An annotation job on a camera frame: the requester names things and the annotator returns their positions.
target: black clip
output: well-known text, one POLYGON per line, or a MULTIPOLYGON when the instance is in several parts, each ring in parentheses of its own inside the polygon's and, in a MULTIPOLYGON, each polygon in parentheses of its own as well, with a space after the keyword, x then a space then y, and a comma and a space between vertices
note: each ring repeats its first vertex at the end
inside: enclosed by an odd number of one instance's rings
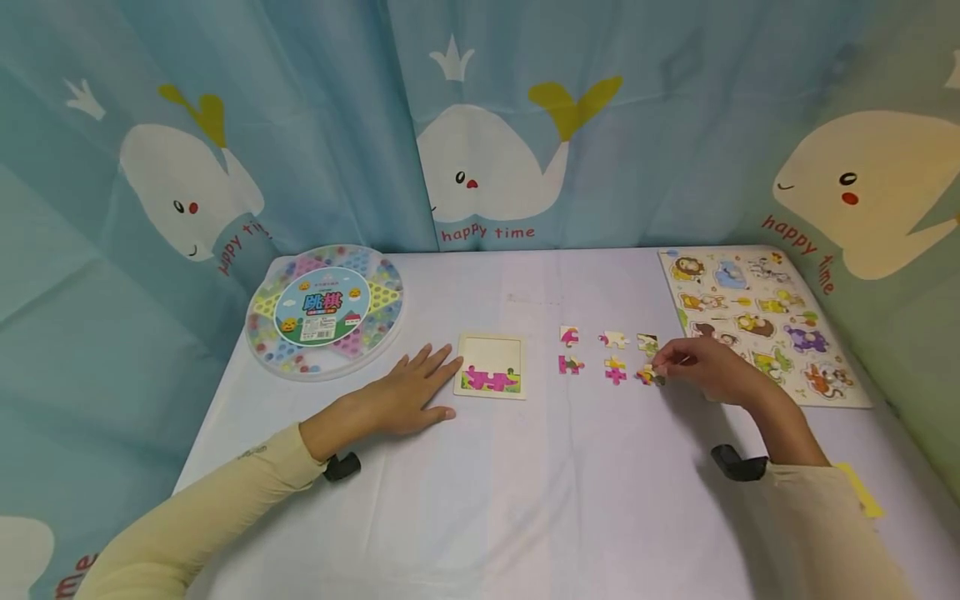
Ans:
POLYGON ((330 460, 326 462, 326 471, 324 471, 324 477, 329 482, 340 481, 341 479, 346 479, 350 477, 353 473, 360 472, 360 458, 353 452, 350 452, 347 456, 342 459, 337 458, 337 455, 334 454, 330 457, 330 460))
POLYGON ((766 456, 742 459, 736 448, 730 444, 720 444, 710 451, 713 462, 720 467, 723 474, 733 481, 757 481, 767 470, 766 456))

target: whale curtain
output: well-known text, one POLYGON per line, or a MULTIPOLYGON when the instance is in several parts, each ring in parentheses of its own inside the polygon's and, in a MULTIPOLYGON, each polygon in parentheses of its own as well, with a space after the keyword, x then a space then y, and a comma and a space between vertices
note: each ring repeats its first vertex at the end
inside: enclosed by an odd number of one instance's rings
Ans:
POLYGON ((778 246, 960 493, 957 22, 948 0, 4 3, 0 589, 76 591, 172 489, 270 261, 330 243, 778 246))

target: beige sleeve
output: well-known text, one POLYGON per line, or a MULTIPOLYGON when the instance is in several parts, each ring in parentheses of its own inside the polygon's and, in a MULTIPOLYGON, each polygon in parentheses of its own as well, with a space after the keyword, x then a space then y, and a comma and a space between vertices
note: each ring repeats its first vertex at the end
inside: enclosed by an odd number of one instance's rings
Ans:
POLYGON ((783 539, 791 546, 806 597, 914 597, 873 523, 860 510, 860 500, 842 470, 771 464, 761 483, 783 539))
POLYGON ((124 530, 91 567, 77 600, 182 598, 215 552, 325 470, 291 425, 124 530))

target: chinese checkers label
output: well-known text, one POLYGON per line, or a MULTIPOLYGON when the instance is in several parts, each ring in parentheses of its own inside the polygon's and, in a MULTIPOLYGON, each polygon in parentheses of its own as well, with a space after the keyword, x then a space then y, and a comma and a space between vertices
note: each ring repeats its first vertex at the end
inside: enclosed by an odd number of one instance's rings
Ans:
POLYGON ((326 267, 294 280, 276 306, 276 330, 298 346, 347 337, 370 310, 370 286, 355 271, 326 267))

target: wooden puzzle board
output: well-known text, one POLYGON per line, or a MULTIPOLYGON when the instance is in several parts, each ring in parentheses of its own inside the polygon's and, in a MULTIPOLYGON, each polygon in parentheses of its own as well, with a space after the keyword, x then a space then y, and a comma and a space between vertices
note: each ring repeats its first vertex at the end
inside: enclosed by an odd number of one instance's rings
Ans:
POLYGON ((660 251, 687 337, 708 335, 803 406, 870 408, 839 340, 790 259, 769 246, 660 251))
POLYGON ((523 400, 523 339, 490 333, 464 333, 458 353, 464 365, 455 377, 453 393, 523 400))

